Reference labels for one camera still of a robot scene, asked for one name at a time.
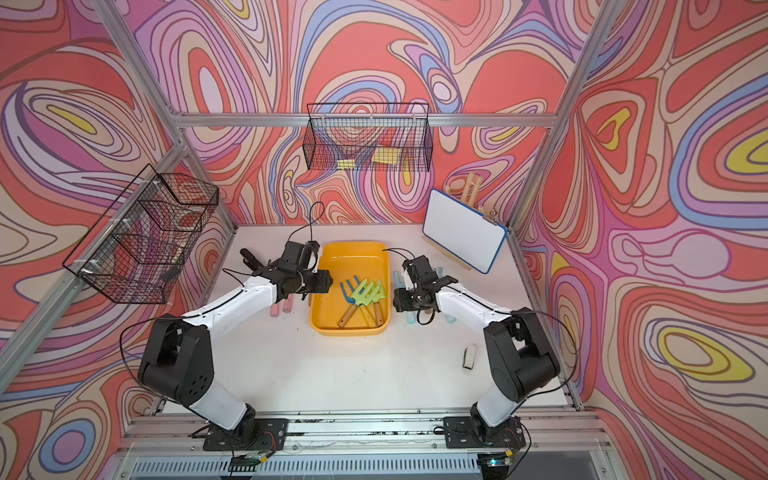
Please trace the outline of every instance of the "blue whiteboard frame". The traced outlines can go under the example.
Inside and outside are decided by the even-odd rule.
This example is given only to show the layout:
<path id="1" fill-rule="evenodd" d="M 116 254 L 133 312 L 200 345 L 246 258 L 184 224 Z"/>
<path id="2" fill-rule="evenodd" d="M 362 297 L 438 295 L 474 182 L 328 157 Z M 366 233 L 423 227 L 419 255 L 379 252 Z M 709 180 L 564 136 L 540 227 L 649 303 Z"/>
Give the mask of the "blue whiteboard frame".
<path id="1" fill-rule="evenodd" d="M 440 191 L 440 190 L 438 190 L 438 189 L 436 189 L 436 188 L 433 188 L 433 189 L 431 189 L 431 190 L 429 191 L 429 196 L 430 196 L 430 197 L 432 196 L 432 192 L 437 192 L 437 193 L 441 194 L 443 197 L 447 197 L 447 198 L 450 198 L 451 200 L 455 201 L 457 204 L 461 205 L 462 207 L 464 207 L 464 208 L 466 208 L 467 210 L 470 210 L 472 213 L 476 214 L 478 217 L 483 217 L 483 216 L 484 216 L 483 214 L 481 214 L 480 212 L 478 212 L 478 211 L 477 211 L 477 210 L 475 210 L 474 208 L 470 208 L 468 205 L 466 205 L 466 204 L 463 204 L 462 202 L 460 202 L 460 201 L 456 200 L 454 197 L 451 197 L 450 195 L 447 195 L 447 194 L 445 194 L 445 192 L 443 192 L 443 191 Z M 429 203 L 427 203 L 427 213 L 429 213 Z M 490 264 L 490 265 L 488 265 L 488 269 L 487 269 L 485 272 L 484 272 L 484 271 L 482 271 L 482 270 L 480 270 L 480 269 L 479 269 L 479 268 L 477 268 L 476 266 L 472 265 L 471 263 L 469 263 L 469 262 L 466 262 L 466 260 L 464 260 L 464 259 L 462 258 L 462 260 L 464 260 L 464 261 L 467 263 L 467 265 L 471 266 L 471 267 L 472 267 L 474 270 L 477 270 L 478 272 L 482 273 L 483 275 L 487 275 L 487 274 L 488 274 L 488 272 L 490 272 L 490 271 L 491 271 L 491 268 L 493 268 L 493 264 L 494 264 L 494 263 L 496 263 L 496 258 L 498 257 L 498 253 L 499 253 L 500 251 L 502 251 L 502 245 L 504 245 L 504 241 L 505 241 L 505 240 L 507 240 L 507 236 L 509 235 L 509 232 L 507 231 L 507 229 L 506 229 L 506 228 L 504 228 L 502 225 L 499 225 L 498 223 L 497 223 L 496 225 L 497 225 L 499 228 L 501 228 L 501 229 L 504 231 L 504 236 L 502 237 L 502 241 L 498 243 L 498 248 L 496 249 L 496 253 L 495 253 L 495 254 L 494 254 L 494 256 L 493 256 L 493 260 L 491 260 L 491 264 Z M 446 249 L 448 252 L 451 252 L 451 253 L 453 253 L 454 255 L 456 255 L 456 252 L 453 252 L 453 251 L 451 251 L 451 249 L 449 249 L 448 247 L 446 247 L 446 246 L 445 246 L 445 245 L 443 245 L 442 243 L 438 242 L 438 241 L 437 241 L 437 240 L 435 240 L 434 238 L 432 238 L 432 237 L 430 237 L 429 235 L 427 235 L 427 233 L 424 231 L 424 225 L 422 225 L 422 233 L 424 234 L 424 236 L 425 236 L 425 237 L 429 238 L 431 241 L 433 241 L 433 242 L 437 243 L 439 246 L 441 246 L 441 247 L 445 248 L 445 249 Z"/>

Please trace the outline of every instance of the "red wire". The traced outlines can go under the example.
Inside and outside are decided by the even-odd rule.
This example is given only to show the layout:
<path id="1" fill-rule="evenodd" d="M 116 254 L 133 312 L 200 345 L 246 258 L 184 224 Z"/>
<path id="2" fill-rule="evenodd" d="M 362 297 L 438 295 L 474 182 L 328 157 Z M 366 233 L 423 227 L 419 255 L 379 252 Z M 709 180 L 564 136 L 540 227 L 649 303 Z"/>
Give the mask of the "red wire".
<path id="1" fill-rule="evenodd" d="M 510 432 L 510 433 L 512 434 L 512 438 L 514 438 L 514 437 L 515 437 L 515 433 L 514 433 L 512 430 L 510 430 L 510 429 L 505 429 L 505 430 L 506 430 L 507 432 Z M 511 446 L 509 446 L 509 439 L 506 437 L 506 435 L 505 435 L 505 437 L 504 437 L 504 441 L 505 441 L 505 442 L 507 442 L 507 450 L 512 450 L 512 447 L 511 447 Z"/>
<path id="2" fill-rule="evenodd" d="M 275 442 L 275 435 L 272 435 L 272 432 L 270 432 L 269 430 L 267 430 L 266 432 L 270 434 L 270 437 L 272 437 L 272 451 L 277 452 L 277 443 Z"/>

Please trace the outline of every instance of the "wire mesh shelf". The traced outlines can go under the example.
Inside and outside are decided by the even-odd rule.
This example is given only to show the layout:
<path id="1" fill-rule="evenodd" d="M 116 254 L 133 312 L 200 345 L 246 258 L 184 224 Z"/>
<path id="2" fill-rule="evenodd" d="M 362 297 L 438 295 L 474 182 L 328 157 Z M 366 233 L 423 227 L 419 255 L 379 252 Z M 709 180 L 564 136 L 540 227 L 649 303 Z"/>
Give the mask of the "wire mesh shelf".
<path id="1" fill-rule="evenodd" d="M 92 255 L 68 265 L 78 243 L 64 266 L 112 302 L 166 303 L 218 204 L 214 185 L 154 172 Z"/>
<path id="2" fill-rule="evenodd" d="M 429 171 L 426 103 L 308 104 L 303 149 L 309 170 Z"/>

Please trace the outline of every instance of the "yellow tray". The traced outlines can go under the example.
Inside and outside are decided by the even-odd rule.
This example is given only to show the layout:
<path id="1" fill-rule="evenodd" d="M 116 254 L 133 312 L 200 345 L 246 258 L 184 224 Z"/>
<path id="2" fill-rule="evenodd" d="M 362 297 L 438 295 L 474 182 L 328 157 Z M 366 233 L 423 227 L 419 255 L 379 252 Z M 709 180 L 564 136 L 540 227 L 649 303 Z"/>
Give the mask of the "yellow tray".
<path id="1" fill-rule="evenodd" d="M 392 287 L 389 283 L 389 253 L 382 252 L 386 248 L 380 242 L 334 242 L 323 246 L 319 270 L 329 270 L 333 285 L 328 293 L 312 295 L 310 307 L 310 325 L 319 333 L 327 336 L 368 336 L 379 335 L 389 325 L 392 311 Z M 355 275 L 362 281 L 367 278 L 374 282 L 381 279 L 384 286 L 385 298 L 379 301 L 384 314 L 384 324 L 369 328 L 362 313 L 358 309 L 349 319 L 344 328 L 339 328 L 339 319 L 349 308 L 349 304 L 341 291 L 341 284 L 347 290 L 346 281 L 356 286 Z"/>

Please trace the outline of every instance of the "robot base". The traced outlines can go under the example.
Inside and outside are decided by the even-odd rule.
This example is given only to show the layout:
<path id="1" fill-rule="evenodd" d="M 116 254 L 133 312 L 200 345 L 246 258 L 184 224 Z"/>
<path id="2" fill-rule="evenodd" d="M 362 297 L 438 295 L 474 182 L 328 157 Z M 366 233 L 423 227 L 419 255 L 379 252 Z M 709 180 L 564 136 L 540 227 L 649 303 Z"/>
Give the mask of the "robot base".
<path id="1" fill-rule="evenodd" d="M 485 438 L 485 443 L 478 441 L 472 422 L 472 417 L 468 416 L 445 417 L 442 420 L 445 426 L 445 446 L 449 449 L 509 448 L 513 452 L 525 447 L 523 428 L 517 417 L 512 417 L 494 428 L 495 433 Z"/>
<path id="2" fill-rule="evenodd" d="M 248 419 L 252 422 L 249 435 L 238 435 L 238 429 L 227 431 L 211 424 L 205 437 L 203 450 L 206 452 L 229 452 L 231 450 L 252 450 L 267 453 L 283 449 L 286 438 L 287 419 Z"/>

